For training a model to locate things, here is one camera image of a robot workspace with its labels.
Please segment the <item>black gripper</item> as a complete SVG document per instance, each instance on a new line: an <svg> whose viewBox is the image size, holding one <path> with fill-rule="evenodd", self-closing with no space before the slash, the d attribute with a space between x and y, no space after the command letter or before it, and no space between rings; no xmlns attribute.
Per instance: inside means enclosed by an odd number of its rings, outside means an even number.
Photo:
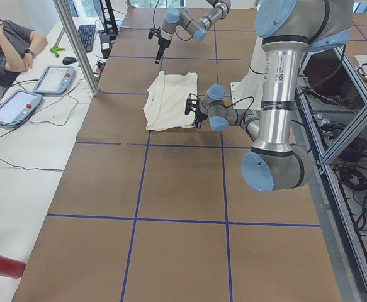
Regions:
<svg viewBox="0 0 367 302"><path fill-rule="evenodd" d="M195 119L193 122L193 126L196 128L201 128L202 127L202 122L204 120L208 119L208 115L204 114L200 109L196 109L195 110Z"/></svg>
<svg viewBox="0 0 367 302"><path fill-rule="evenodd" d="M164 55L165 49L169 48L170 44L171 44L170 39L165 39L161 36L159 37L159 39L158 39L159 50L158 50L156 58L155 58L155 63L156 64L160 63L161 58Z"/></svg>

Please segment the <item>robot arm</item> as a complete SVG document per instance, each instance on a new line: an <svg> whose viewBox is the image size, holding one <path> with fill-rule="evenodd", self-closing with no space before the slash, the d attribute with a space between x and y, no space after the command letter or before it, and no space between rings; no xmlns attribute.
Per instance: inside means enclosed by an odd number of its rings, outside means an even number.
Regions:
<svg viewBox="0 0 367 302"><path fill-rule="evenodd" d="M155 58L159 64L165 49L169 48L178 26L187 31L196 41L202 41L207 31L218 21L225 19L231 9L231 1L208 1L213 7L207 14L195 20L186 8L168 8L161 27L151 28L148 39L158 38L159 49Z"/></svg>
<svg viewBox="0 0 367 302"><path fill-rule="evenodd" d="M312 161L289 142L300 61L307 52L346 44L352 14L352 1L264 1L255 20L266 53L260 110L226 106L225 89L217 84L202 100L187 104L186 110L195 113L194 126L204 120L215 132L239 126L252 138L251 151L242 159L242 175L251 189L293 189L309 181Z"/></svg>

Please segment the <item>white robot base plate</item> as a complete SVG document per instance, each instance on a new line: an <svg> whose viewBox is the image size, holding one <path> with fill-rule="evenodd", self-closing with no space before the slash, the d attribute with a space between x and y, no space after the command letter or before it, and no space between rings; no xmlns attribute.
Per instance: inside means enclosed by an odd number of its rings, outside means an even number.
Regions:
<svg viewBox="0 0 367 302"><path fill-rule="evenodd" d="M262 82L231 82L230 92L235 109L246 109L251 103L250 109L261 110L261 97L263 94Z"/></svg>

